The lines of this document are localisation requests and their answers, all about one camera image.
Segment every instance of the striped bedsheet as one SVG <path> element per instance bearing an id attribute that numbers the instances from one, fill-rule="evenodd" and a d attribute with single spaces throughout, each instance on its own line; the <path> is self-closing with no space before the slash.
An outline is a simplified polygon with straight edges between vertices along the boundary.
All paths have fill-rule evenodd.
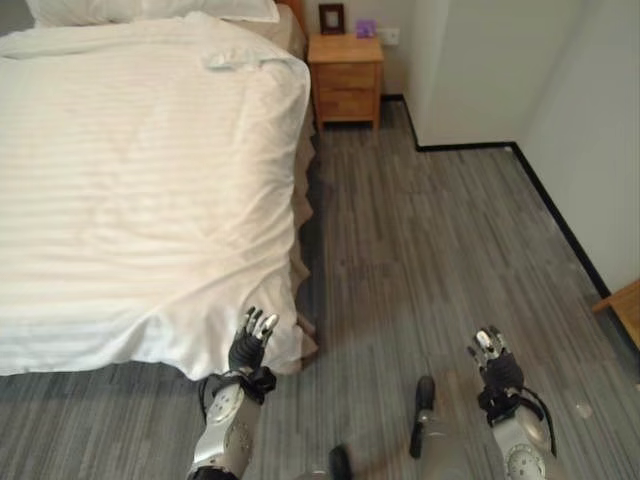
<path id="1" fill-rule="evenodd" d="M 250 304 L 299 359 L 289 279 L 306 66 L 201 13 L 0 39 L 0 374 L 226 369 Z"/>

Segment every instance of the wall outlet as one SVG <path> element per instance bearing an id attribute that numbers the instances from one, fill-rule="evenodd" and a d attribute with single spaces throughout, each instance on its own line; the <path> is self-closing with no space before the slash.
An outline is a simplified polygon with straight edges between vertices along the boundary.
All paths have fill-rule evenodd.
<path id="1" fill-rule="evenodd" d="M 380 43 L 387 46 L 400 45 L 400 29 L 399 28 L 378 28 L 378 38 Z"/>

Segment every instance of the striped carpet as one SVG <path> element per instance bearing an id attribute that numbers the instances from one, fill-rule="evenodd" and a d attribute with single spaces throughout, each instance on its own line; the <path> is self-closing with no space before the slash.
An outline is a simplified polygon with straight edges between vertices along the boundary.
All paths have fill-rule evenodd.
<path id="1" fill-rule="evenodd" d="M 295 478 L 346 442 L 358 478 L 420 479 L 428 459 L 407 448 L 425 373 L 472 478 L 501 478 L 464 351 L 489 323 L 554 413 L 571 478 L 640 478 L 637 351 L 591 314 L 596 291 L 514 156 L 416 153 L 402 104 L 382 110 L 377 137 L 340 126 L 319 140 L 299 303 L 321 351 L 269 397 L 247 478 Z M 0 479 L 181 479 L 202 428 L 195 392 L 136 363 L 1 378 Z"/>

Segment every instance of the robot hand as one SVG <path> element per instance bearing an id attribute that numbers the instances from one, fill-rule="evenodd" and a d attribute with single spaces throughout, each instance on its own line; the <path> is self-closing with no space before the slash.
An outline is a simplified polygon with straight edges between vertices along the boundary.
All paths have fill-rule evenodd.
<path id="1" fill-rule="evenodd" d="M 245 313 L 229 349 L 229 369 L 250 373 L 260 368 L 264 351 L 278 324 L 278 315 L 262 316 L 262 310 L 251 307 Z"/>
<path id="2" fill-rule="evenodd" d="M 493 325 L 488 329 L 481 328 L 473 341 L 481 356 L 472 347 L 467 347 L 467 350 L 476 361 L 486 388 L 493 394 L 510 389 L 522 391 L 524 374 L 500 330 Z"/>

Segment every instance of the wooden nightstand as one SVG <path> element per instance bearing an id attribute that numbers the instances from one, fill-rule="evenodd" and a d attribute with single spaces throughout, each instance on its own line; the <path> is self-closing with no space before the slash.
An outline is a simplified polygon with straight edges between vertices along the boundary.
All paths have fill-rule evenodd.
<path id="1" fill-rule="evenodd" d="M 377 130 L 384 60 L 378 39 L 312 35 L 308 60 L 318 129 L 324 122 L 371 121 Z"/>
<path id="2" fill-rule="evenodd" d="M 640 280 L 627 285 L 593 306 L 593 313 L 611 307 L 636 347 L 640 348 Z"/>

